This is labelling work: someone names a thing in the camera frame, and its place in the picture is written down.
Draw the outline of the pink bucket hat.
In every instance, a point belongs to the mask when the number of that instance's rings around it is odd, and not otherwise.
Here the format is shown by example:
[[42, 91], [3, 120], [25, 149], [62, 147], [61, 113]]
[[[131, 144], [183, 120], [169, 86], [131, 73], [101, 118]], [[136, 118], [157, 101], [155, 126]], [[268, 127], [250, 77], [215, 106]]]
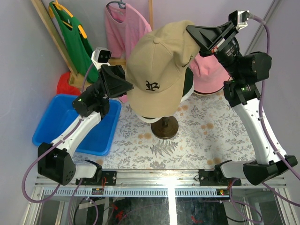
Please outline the pink bucket hat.
[[223, 89], [224, 82], [231, 79], [214, 55], [202, 57], [197, 54], [189, 68], [194, 75], [194, 93], [198, 95], [219, 92]]

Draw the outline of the beige cap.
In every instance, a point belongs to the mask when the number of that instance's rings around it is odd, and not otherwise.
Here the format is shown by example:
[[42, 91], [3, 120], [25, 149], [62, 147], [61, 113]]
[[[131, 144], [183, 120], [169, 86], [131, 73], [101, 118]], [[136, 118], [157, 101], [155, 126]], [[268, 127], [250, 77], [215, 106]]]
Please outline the beige cap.
[[185, 73], [200, 47], [187, 32], [190, 20], [168, 23], [145, 34], [126, 62], [127, 92], [133, 111], [143, 117], [172, 116], [180, 105]]

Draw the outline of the green and white baseball cap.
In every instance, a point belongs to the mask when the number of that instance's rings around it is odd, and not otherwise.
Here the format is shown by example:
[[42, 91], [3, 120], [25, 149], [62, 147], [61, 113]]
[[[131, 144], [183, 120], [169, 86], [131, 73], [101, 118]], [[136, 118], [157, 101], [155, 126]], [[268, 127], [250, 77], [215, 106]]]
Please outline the green and white baseball cap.
[[[194, 90], [194, 74], [192, 72], [192, 70], [188, 67], [186, 69], [186, 73], [185, 73], [185, 82], [184, 82], [184, 88], [183, 88], [183, 93], [182, 93], [182, 98], [181, 98], [181, 103], [183, 101], [186, 101], [193, 93]], [[143, 117], [137, 114], [137, 117], [146, 123], [154, 123], [157, 122], [161, 119], [161, 117], [159, 118], [150, 118], [150, 117]]]

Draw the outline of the blue plastic bin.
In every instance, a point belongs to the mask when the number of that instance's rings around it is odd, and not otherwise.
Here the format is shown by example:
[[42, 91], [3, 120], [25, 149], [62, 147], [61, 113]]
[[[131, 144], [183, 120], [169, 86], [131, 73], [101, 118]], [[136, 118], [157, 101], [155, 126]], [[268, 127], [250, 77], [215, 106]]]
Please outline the blue plastic bin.
[[[50, 143], [78, 117], [72, 106], [75, 99], [75, 95], [58, 94], [51, 100], [32, 137], [35, 146], [43, 142]], [[109, 100], [109, 103], [109, 113], [86, 135], [76, 149], [77, 152], [96, 156], [108, 155], [121, 111], [120, 102]]]

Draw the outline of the dark round mannequin stand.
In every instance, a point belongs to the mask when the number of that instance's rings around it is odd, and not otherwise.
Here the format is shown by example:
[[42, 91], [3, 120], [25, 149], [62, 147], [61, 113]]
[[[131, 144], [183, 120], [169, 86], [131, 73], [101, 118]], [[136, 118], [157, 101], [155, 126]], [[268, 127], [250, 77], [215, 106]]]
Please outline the dark round mannequin stand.
[[154, 136], [163, 140], [173, 138], [177, 134], [178, 129], [179, 124], [174, 116], [162, 117], [151, 124]]

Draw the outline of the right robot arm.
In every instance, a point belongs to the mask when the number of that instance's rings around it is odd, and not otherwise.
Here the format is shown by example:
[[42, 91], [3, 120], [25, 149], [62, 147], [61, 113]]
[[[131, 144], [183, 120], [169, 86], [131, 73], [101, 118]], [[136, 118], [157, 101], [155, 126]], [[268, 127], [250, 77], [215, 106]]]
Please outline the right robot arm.
[[215, 166], [214, 181], [219, 185], [230, 179], [247, 179], [259, 185], [297, 165], [279, 144], [262, 107], [263, 95], [256, 83], [269, 78], [272, 58], [264, 52], [241, 55], [232, 22], [218, 27], [189, 25], [187, 32], [199, 45], [202, 57], [214, 55], [231, 81], [224, 82], [224, 96], [241, 119], [255, 150], [253, 161], [226, 161]]

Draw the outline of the wooden clothes rack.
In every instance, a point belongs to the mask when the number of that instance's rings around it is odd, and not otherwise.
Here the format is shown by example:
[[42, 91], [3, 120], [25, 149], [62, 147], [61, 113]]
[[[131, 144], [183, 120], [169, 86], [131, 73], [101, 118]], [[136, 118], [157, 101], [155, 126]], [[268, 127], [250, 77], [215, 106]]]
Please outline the wooden clothes rack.
[[[148, 13], [148, 17], [145, 18], [149, 19], [149, 24], [152, 29], [153, 28], [153, 1], [147, 0], [147, 4], [145, 5], [146, 12]], [[59, 53], [61, 54], [65, 64], [67, 65], [68, 69], [70, 70], [70, 76], [68, 80], [68, 84], [73, 86], [77, 89], [81, 89], [84, 81], [83, 75], [79, 74], [71, 61], [71, 58], [68, 54], [68, 51], [63, 43], [63, 39], [60, 37], [58, 30], [56, 29], [48, 10], [46, 9], [46, 5], [42, 2], [42, 0], [31, 0], [35, 10], [37, 11], [39, 17], [41, 18], [44, 26], [46, 27], [48, 33], [50, 34], [53, 42], [55, 43], [56, 48], [58, 49]], [[122, 65], [123, 68], [126, 66], [126, 60], [122, 58], [111, 58], [109, 60], [111, 65]]]

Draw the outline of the green tank top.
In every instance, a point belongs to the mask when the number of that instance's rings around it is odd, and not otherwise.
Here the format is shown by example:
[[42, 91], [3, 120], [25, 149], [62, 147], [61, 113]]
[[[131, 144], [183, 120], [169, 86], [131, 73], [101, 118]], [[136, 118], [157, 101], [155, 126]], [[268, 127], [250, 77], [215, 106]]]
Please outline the green tank top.
[[53, 1], [49, 6], [54, 12], [72, 63], [78, 73], [85, 75], [92, 63], [93, 48], [88, 39], [84, 39], [79, 32], [78, 25], [82, 25], [81, 22], [75, 16], [71, 18], [65, 11], [58, 10]]

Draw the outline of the red cloth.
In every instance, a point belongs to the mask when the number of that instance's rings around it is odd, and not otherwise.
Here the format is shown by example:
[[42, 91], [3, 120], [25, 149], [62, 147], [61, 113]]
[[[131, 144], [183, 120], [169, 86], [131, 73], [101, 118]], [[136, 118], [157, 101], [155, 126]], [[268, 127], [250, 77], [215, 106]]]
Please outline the red cloth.
[[66, 72], [60, 76], [57, 84], [56, 94], [69, 94], [69, 95], [80, 95], [80, 91], [71, 85], [69, 85], [70, 72]]

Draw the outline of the pink t-shirt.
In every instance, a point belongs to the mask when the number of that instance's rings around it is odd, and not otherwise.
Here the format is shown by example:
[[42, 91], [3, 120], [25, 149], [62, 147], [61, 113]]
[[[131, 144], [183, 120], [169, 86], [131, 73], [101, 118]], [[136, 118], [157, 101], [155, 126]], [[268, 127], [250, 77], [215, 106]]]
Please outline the pink t-shirt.
[[125, 4], [124, 9], [106, 6], [105, 31], [111, 56], [127, 60], [138, 41], [152, 29], [140, 12]]

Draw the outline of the blue-grey hanger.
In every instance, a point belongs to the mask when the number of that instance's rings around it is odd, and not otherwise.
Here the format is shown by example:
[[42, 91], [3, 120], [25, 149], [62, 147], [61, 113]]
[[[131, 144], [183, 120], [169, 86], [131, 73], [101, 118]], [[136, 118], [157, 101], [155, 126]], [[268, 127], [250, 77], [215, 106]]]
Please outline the blue-grey hanger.
[[117, 4], [120, 9], [125, 9], [126, 4], [121, 0], [113, 0], [107, 3], [106, 7], [108, 8], [111, 4]]

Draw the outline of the yellow hanger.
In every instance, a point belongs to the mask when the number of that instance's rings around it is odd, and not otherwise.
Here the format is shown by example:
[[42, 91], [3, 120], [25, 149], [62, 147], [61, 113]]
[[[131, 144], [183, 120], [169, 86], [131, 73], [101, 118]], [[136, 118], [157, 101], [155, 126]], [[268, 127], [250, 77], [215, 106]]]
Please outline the yellow hanger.
[[[55, 2], [53, 2], [53, 4], [57, 7], [58, 10], [65, 11], [71, 18], [74, 17], [73, 14], [69, 10], [67, 10], [63, 5], [61, 5], [57, 0]], [[54, 18], [54, 12], [50, 6], [48, 7], [48, 11], [49, 11], [50, 17]], [[87, 39], [88, 36], [87, 36], [85, 30], [83, 29], [82, 25], [78, 25], [78, 29], [79, 29], [79, 32], [81, 33], [82, 37], [84, 39]]]

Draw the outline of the floral table mat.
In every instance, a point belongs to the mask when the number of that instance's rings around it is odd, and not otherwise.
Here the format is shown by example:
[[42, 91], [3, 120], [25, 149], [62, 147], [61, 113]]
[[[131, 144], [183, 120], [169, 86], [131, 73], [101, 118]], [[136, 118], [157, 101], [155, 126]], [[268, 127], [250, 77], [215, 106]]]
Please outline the floral table mat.
[[238, 115], [221, 91], [191, 95], [178, 107], [175, 137], [155, 137], [123, 103], [110, 152], [95, 156], [76, 152], [73, 160], [89, 159], [105, 169], [210, 169], [223, 161], [249, 161], [255, 152]]

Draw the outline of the aluminium corner post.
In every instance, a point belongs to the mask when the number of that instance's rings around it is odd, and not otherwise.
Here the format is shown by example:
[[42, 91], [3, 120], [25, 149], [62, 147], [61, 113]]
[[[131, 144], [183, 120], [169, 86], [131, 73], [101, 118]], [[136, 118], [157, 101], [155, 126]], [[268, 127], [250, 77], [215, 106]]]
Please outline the aluminium corner post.
[[246, 54], [252, 53], [255, 51], [255, 48], [258, 46], [259, 42], [262, 40], [263, 37], [266, 37], [266, 50], [268, 51], [270, 49], [270, 29], [268, 28], [266, 30], [266, 27], [268, 23], [272, 20], [272, 18], [275, 16], [277, 10], [279, 9], [282, 0], [273, 0], [270, 4], [270, 7], [268, 8], [265, 16], [263, 17], [263, 20], [265, 24], [261, 24], [259, 21], [257, 21], [260, 25], [257, 29], [254, 37], [252, 38], [247, 50]]

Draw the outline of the aluminium mounting rail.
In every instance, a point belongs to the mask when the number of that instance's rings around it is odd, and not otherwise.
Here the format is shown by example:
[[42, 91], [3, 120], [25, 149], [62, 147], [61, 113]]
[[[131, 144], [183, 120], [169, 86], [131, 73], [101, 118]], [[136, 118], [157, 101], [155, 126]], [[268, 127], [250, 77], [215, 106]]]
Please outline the aluminium mounting rail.
[[197, 170], [138, 170], [118, 169], [115, 185], [77, 186], [75, 180], [61, 186], [56, 196], [146, 196], [222, 197], [224, 186], [204, 186]]

